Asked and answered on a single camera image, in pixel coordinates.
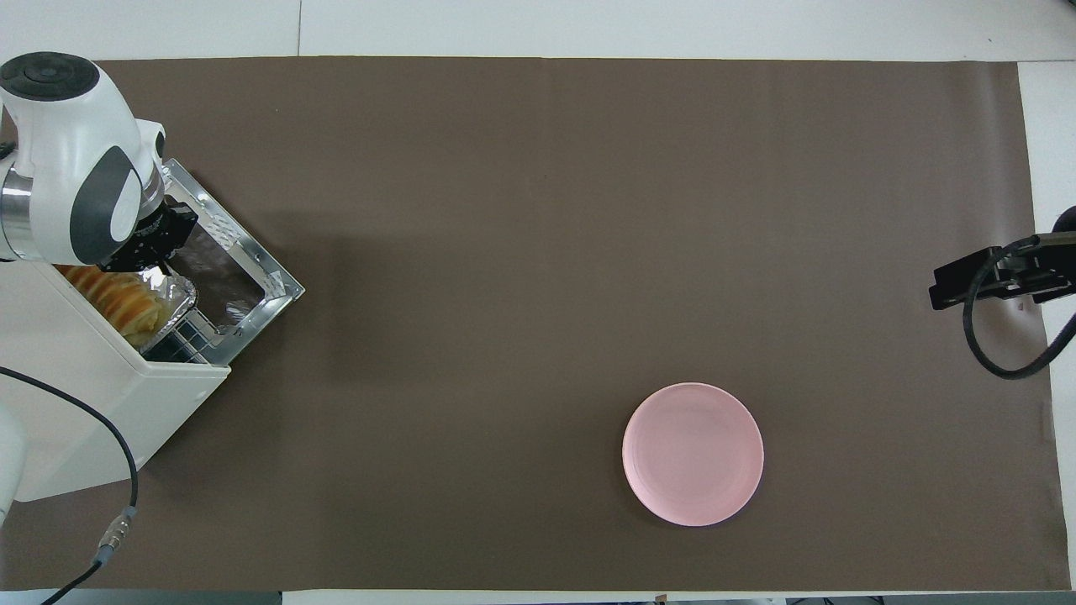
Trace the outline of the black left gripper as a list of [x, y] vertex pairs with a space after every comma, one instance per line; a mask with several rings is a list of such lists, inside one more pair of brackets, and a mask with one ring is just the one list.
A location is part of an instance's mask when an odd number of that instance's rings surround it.
[[134, 225], [134, 233], [119, 251], [99, 264], [107, 273], [139, 273], [151, 269], [153, 282], [166, 282], [174, 275], [169, 258], [192, 237], [198, 214], [192, 207], [165, 199], [157, 210]]

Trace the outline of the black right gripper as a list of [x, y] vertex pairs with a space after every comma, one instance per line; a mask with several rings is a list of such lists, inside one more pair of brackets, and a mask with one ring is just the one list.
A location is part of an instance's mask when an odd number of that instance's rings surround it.
[[[1030, 295], [1033, 302], [1049, 302], [1073, 294], [1075, 282], [1075, 208], [1057, 219], [1052, 231], [1034, 234], [1017, 251], [985, 272], [976, 298], [1008, 299]], [[961, 305], [968, 295], [973, 276], [983, 268], [1000, 247], [988, 247], [933, 271], [929, 287], [931, 307], [942, 310]]]

